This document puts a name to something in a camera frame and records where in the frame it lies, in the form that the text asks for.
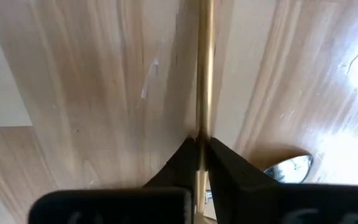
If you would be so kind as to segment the purple-handled silver spoon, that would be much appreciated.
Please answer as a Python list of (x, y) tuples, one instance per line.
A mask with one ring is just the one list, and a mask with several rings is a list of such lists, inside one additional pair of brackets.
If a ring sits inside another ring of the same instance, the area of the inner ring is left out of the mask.
[(280, 183), (299, 184), (307, 178), (312, 164), (311, 155), (296, 156), (269, 167), (264, 173)]

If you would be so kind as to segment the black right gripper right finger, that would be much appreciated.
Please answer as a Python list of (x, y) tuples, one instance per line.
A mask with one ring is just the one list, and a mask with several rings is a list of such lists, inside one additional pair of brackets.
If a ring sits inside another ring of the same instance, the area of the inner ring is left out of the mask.
[(358, 186), (280, 183), (216, 138), (208, 169), (218, 224), (358, 224)]

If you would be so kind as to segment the gold spoon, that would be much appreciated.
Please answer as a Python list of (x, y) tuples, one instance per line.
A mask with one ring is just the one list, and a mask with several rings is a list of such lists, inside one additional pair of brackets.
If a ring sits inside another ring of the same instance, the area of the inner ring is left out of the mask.
[(198, 168), (195, 177), (194, 224), (204, 219), (208, 169), (206, 151), (211, 137), (211, 113), (214, 70), (214, 0), (199, 0), (196, 123), (198, 135)]

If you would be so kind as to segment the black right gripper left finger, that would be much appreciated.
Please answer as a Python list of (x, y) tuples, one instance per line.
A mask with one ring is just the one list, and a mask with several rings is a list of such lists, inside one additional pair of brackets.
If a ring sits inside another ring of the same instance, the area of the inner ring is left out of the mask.
[(194, 224), (196, 142), (186, 138), (145, 185), (58, 190), (31, 207), (28, 224)]

